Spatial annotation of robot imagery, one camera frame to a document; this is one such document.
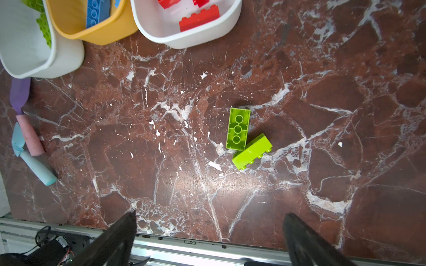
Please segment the red lego brick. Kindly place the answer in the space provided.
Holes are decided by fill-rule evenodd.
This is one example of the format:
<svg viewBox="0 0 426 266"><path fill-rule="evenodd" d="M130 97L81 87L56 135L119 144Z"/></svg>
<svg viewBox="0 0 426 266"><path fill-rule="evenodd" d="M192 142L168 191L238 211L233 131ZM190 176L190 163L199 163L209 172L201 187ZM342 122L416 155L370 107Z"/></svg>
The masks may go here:
<svg viewBox="0 0 426 266"><path fill-rule="evenodd" d="M179 2L180 2L180 0L158 0L158 3L165 10L170 8L171 6L179 3Z"/></svg>
<svg viewBox="0 0 426 266"><path fill-rule="evenodd" d="M219 7L212 5L210 8L203 9L199 13L193 13L189 17L183 17L179 22L180 31L188 31L195 27L212 22L220 17Z"/></svg>
<svg viewBox="0 0 426 266"><path fill-rule="evenodd" d="M205 6L206 4L208 4L210 1L209 0L193 0L193 4L195 6L198 6L199 8Z"/></svg>

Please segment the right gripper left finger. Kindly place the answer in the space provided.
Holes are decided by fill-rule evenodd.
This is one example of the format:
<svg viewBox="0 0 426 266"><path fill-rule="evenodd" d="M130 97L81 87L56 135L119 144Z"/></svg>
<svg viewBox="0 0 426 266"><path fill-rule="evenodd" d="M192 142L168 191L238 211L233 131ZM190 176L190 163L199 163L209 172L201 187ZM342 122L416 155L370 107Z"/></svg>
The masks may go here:
<svg viewBox="0 0 426 266"><path fill-rule="evenodd" d="M127 212L83 249L69 266L128 266L136 236L136 213Z"/></svg>

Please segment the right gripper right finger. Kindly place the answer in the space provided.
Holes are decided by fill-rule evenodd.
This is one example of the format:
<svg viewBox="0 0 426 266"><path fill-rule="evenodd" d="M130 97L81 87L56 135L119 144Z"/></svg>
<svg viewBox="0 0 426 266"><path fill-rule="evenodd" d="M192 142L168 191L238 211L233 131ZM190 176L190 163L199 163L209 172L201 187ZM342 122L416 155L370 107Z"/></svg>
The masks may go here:
<svg viewBox="0 0 426 266"><path fill-rule="evenodd" d="M294 213L285 216L283 232L293 266L355 265Z"/></svg>

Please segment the blue lego brick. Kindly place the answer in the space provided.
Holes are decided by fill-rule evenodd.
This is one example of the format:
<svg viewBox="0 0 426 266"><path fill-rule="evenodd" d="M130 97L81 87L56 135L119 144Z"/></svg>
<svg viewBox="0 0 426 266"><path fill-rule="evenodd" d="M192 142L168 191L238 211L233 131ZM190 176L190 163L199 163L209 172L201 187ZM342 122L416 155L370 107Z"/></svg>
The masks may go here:
<svg viewBox="0 0 426 266"><path fill-rule="evenodd" d="M101 23L110 16L110 0L88 0L86 28Z"/></svg>

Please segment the small green lego brick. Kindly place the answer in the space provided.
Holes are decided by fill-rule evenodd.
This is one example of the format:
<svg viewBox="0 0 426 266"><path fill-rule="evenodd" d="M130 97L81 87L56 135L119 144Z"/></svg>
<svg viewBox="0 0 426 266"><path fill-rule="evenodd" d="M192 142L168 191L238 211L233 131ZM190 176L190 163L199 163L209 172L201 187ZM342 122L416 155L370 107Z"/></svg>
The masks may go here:
<svg viewBox="0 0 426 266"><path fill-rule="evenodd" d="M21 2L27 7L32 8L40 13L45 12L42 0L22 0Z"/></svg>

